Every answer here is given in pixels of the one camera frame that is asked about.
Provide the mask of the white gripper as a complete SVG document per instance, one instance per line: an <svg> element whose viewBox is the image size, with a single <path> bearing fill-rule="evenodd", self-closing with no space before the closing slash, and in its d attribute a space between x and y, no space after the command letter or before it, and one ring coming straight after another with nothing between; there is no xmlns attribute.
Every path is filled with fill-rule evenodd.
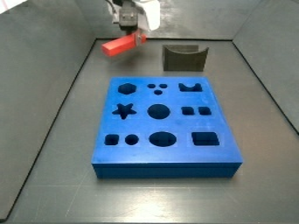
<svg viewBox="0 0 299 224"><path fill-rule="evenodd" d="M158 0L105 0L112 23L124 32L134 32L134 46L141 45L137 29L153 31L160 27Z"/></svg>

